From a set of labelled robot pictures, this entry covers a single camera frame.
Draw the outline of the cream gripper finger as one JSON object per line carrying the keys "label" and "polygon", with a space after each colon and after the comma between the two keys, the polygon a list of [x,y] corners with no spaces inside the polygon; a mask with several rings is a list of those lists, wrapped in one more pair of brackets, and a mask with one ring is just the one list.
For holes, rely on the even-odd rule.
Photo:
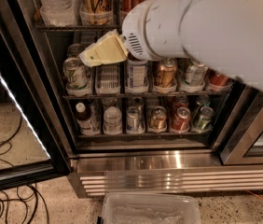
{"label": "cream gripper finger", "polygon": [[95,67],[124,62],[128,58],[128,53],[123,37],[117,30],[113,30],[86,47],[78,57],[86,66]]}

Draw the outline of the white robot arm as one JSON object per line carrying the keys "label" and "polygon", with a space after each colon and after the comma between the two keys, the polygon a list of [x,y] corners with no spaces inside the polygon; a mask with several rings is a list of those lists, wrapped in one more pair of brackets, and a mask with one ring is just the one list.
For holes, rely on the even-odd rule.
{"label": "white robot arm", "polygon": [[145,0],[79,55],[89,66],[189,58],[263,91],[263,0]]}

